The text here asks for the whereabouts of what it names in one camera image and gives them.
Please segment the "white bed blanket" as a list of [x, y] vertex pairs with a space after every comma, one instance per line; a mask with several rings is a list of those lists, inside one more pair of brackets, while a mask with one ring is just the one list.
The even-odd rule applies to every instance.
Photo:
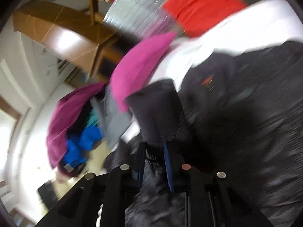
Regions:
[[240, 55], [287, 40], [302, 42], [298, 15], [286, 0], [263, 0], [227, 17], [202, 36], [173, 40], [147, 83], [172, 79], [179, 91], [189, 69], [213, 52]]

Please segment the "grey blazer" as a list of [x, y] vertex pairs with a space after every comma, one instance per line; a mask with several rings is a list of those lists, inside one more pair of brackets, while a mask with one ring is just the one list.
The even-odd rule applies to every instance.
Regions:
[[132, 117], [128, 112], [120, 112], [118, 105], [113, 99], [110, 86], [106, 86], [103, 92], [92, 97], [90, 103], [97, 115], [101, 135], [108, 148], [112, 150], [131, 125]]

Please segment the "teal garment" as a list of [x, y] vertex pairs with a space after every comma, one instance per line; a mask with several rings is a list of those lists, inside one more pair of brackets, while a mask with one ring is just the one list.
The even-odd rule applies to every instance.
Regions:
[[98, 126], [98, 125], [99, 125], [98, 116], [95, 113], [95, 111], [92, 109], [90, 111], [90, 114], [88, 115], [88, 120], [86, 122], [86, 127]]

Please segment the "purple velvet garment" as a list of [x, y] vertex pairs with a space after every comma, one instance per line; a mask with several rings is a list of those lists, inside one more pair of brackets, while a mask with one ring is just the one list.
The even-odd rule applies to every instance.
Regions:
[[48, 127], [46, 138], [47, 153], [51, 168], [66, 177], [77, 177], [64, 170], [59, 163], [67, 152], [67, 131], [78, 119], [84, 105], [95, 95], [104, 92], [107, 84], [95, 82], [82, 88], [75, 89], [56, 104]]

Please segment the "magenta pillow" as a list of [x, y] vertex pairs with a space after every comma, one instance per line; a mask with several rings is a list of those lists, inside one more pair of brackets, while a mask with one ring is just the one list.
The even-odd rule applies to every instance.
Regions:
[[125, 99], [144, 87], [176, 33], [152, 36], [135, 45], [118, 63], [110, 78], [114, 101], [121, 113], [128, 110]]

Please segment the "blue garment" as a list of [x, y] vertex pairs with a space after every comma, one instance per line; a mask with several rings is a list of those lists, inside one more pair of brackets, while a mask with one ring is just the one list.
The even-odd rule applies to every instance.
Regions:
[[63, 162], [71, 168], [75, 168], [87, 161], [85, 152], [94, 149], [94, 144], [103, 138], [100, 128], [88, 126], [80, 133], [67, 134], [67, 152]]

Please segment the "black quilted jacket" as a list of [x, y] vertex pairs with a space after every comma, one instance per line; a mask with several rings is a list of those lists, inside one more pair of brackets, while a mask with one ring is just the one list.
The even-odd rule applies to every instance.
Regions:
[[302, 226], [302, 43], [213, 53], [179, 91], [164, 79], [125, 101], [146, 144], [143, 183], [134, 161], [111, 172], [101, 226]]

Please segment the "silver foil insulation board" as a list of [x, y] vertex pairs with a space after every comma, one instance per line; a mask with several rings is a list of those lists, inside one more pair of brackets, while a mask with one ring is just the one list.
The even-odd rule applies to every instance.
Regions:
[[114, 0], [103, 22], [135, 40], [172, 30], [185, 33], [177, 21], [162, 8], [166, 1]]

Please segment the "brown wooden pillar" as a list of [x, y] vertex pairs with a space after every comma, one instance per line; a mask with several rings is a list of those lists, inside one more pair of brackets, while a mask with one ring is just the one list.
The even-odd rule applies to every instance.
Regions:
[[91, 24], [89, 15], [59, 4], [32, 0], [14, 10], [13, 26], [14, 31], [101, 81], [108, 81], [99, 73], [104, 61], [117, 65], [123, 58], [114, 47], [119, 36], [113, 30]]

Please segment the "red pillow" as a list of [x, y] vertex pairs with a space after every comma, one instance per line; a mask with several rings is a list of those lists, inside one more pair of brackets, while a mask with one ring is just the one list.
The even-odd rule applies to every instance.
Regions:
[[162, 8], [189, 37], [198, 37], [246, 7], [242, 0], [167, 0]]

